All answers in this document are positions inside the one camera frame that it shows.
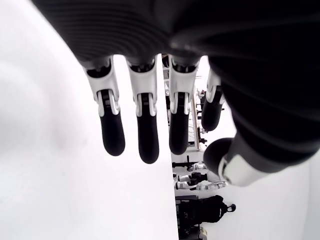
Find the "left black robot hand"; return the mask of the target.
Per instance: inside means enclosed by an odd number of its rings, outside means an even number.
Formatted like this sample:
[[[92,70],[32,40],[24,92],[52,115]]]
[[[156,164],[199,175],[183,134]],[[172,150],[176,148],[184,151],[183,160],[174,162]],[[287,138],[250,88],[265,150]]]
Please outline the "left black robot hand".
[[[113,57],[125,57],[141,159],[159,155],[156,56],[168,55],[169,147],[188,146],[200,59],[210,66],[201,124],[227,103],[233,138],[212,142],[207,167],[234,186],[309,160],[320,149],[320,3],[317,0],[36,0],[84,68],[105,150],[125,148]]]

